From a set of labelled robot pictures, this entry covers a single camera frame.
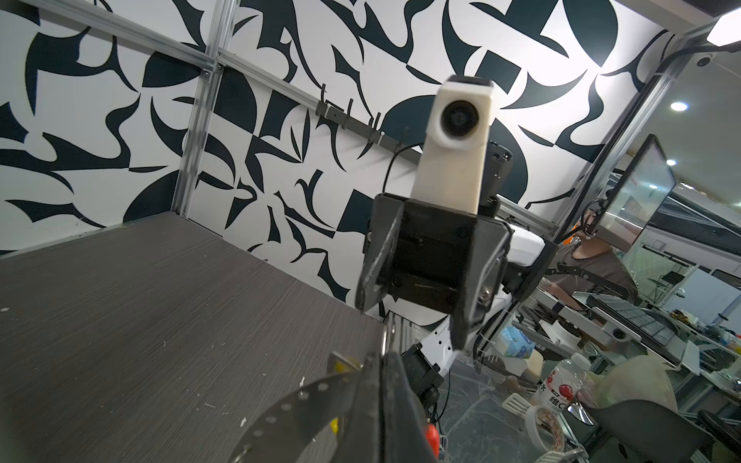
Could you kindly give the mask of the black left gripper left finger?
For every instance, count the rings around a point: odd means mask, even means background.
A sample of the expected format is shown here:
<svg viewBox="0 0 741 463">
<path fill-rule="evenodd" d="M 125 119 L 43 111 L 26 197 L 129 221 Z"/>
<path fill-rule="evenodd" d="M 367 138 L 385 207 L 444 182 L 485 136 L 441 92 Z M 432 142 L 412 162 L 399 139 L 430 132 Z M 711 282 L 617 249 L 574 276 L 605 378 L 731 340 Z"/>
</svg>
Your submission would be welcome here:
<svg viewBox="0 0 741 463">
<path fill-rule="evenodd" d="M 371 354 L 364 362 L 341 441 L 342 462 L 379 462 L 382 454 L 381 361 Z"/>
</svg>

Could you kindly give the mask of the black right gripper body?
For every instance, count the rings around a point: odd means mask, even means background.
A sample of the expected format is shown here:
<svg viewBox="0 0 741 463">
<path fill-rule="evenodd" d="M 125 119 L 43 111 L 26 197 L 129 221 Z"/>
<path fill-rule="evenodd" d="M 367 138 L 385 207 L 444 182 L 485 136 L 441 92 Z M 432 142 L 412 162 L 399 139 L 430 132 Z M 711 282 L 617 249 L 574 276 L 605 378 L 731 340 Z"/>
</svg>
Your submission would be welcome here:
<svg viewBox="0 0 741 463">
<path fill-rule="evenodd" d="M 404 200 L 387 295 L 453 313 L 474 226 L 501 221 L 393 194 L 378 196 Z"/>
</svg>

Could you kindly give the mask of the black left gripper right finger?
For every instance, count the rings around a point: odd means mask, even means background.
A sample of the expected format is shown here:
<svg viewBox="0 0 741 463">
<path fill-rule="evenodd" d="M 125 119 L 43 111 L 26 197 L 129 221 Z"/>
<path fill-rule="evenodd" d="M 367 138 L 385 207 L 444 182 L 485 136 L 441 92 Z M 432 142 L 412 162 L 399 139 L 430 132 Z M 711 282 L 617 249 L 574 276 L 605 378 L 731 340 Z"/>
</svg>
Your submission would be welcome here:
<svg viewBox="0 0 741 463">
<path fill-rule="evenodd" d="M 380 461 L 436 462 L 426 437 L 426 414 L 412 392 L 397 352 L 381 361 Z"/>
</svg>

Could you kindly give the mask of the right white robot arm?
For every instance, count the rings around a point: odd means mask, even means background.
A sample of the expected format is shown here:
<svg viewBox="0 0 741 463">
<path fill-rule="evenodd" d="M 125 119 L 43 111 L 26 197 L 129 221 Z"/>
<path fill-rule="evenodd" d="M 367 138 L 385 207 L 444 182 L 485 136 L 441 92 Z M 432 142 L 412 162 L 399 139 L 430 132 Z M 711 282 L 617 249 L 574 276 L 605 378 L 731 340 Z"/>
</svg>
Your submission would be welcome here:
<svg viewBox="0 0 741 463">
<path fill-rule="evenodd" d="M 511 152 L 486 146 L 480 202 L 461 212 L 383 192 L 374 198 L 354 305 L 366 312 L 387 296 L 443 314 L 405 349 L 411 372 L 445 375 L 486 322 L 525 298 L 547 266 L 552 242 L 497 219 Z"/>
</svg>

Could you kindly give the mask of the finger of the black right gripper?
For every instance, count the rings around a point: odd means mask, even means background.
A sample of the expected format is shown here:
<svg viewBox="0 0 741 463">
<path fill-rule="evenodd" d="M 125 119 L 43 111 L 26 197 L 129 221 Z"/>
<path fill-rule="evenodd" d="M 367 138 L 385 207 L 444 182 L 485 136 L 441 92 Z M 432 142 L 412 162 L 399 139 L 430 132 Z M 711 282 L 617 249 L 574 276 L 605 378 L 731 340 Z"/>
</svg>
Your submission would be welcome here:
<svg viewBox="0 0 741 463">
<path fill-rule="evenodd" d="M 451 315 L 453 350 L 462 350 L 470 334 L 484 323 L 502 280 L 511 243 L 511 229 L 504 222 L 477 222 L 473 229 L 466 264 Z"/>
<path fill-rule="evenodd" d="M 355 295 L 355 308 L 362 313 L 388 293 L 390 272 L 397 248 L 404 200 L 396 196 L 377 196 L 364 244 L 364 260 Z"/>
</svg>

